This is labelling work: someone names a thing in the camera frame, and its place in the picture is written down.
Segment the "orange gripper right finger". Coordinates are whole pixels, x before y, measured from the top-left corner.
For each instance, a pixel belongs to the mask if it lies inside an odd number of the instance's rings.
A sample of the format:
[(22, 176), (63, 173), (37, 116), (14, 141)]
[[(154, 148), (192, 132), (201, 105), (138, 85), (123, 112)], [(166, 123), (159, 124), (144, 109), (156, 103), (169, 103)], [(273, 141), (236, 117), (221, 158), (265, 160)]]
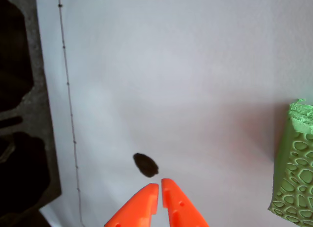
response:
[(205, 218), (172, 179), (162, 179), (163, 207), (168, 210), (170, 227), (209, 227)]

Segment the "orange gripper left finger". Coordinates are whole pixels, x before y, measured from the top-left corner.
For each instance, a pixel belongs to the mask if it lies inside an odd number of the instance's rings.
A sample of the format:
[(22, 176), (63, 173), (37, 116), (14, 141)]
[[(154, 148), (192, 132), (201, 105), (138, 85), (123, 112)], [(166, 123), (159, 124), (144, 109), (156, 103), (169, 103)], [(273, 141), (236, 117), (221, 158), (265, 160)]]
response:
[(150, 183), (135, 193), (104, 227), (150, 227), (157, 213), (159, 185)]

